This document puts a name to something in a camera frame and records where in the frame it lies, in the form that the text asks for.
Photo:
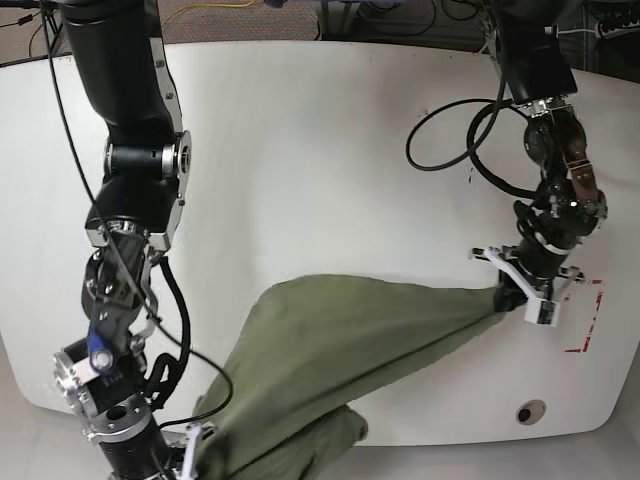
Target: green cloth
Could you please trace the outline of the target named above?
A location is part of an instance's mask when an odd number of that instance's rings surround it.
[[[396,284],[346,275],[301,277],[267,290],[225,368],[231,403],[222,435],[198,451],[203,480],[315,478],[366,434],[344,406],[410,375],[498,323],[494,289]],[[195,413],[227,392],[218,377]]]

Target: gray carpet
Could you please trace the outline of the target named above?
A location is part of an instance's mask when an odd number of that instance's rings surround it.
[[[223,1],[246,3],[246,0]],[[160,15],[165,19],[178,8],[195,3],[202,2],[159,0]],[[35,12],[37,10],[0,8],[0,25],[15,22],[18,18]],[[27,58],[29,39],[39,25],[40,19],[36,18],[22,26],[0,28],[0,63]],[[313,40],[317,27],[311,1],[290,1],[282,9],[273,9],[264,4],[263,0],[256,0],[248,8],[187,10],[167,23],[163,31],[165,42],[169,44],[233,40]],[[67,45],[63,43],[60,51],[67,50]],[[32,53],[34,56],[45,53],[42,31],[34,38]]]

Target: metal bracket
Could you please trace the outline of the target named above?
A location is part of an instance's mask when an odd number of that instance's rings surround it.
[[[493,247],[484,249],[484,256],[493,263],[500,271],[509,275],[516,285],[527,296],[527,305],[525,307],[524,319],[527,322],[536,325],[549,325],[555,327],[558,324],[558,316],[560,313],[560,303],[565,290],[573,282],[584,281],[584,276],[580,269],[569,267],[566,269],[565,281],[558,288],[551,299],[545,298],[544,292],[534,288],[524,276],[506,261],[501,255],[500,250]]]
[[[198,477],[196,473],[196,447],[202,438],[202,433],[202,425],[199,423],[187,426],[187,448],[184,451],[180,480],[195,480]]]

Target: white tabletop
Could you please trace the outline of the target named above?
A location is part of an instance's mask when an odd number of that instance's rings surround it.
[[[167,56],[194,155],[187,207],[171,260],[187,299],[196,349],[224,361],[246,314],[273,283],[312,273],[351,273],[430,286],[479,288],[494,269],[472,247],[519,240],[513,199],[468,162],[436,174],[404,159],[404,142],[425,112],[495,95],[488,57],[346,43],[217,43],[171,46]],[[106,128],[84,95],[73,59],[56,60],[67,115],[95,191]],[[576,73],[572,100],[610,218],[572,255],[589,278],[558,328],[522,312],[438,364],[354,403],[370,423],[369,444],[467,443],[587,431],[615,405],[640,340],[640,86]],[[424,163],[464,149],[481,106],[461,107],[415,140]],[[64,410],[51,355],[86,333],[80,286],[90,253],[89,208],[75,172],[45,63],[0,70],[0,332],[23,394]],[[480,154],[513,183],[534,188],[524,122],[500,115]],[[159,275],[161,314],[178,312]],[[601,308],[587,352],[582,349]],[[150,359],[175,349],[154,335]],[[184,416],[213,373],[194,360],[158,417]],[[517,409],[542,399],[536,425]]]

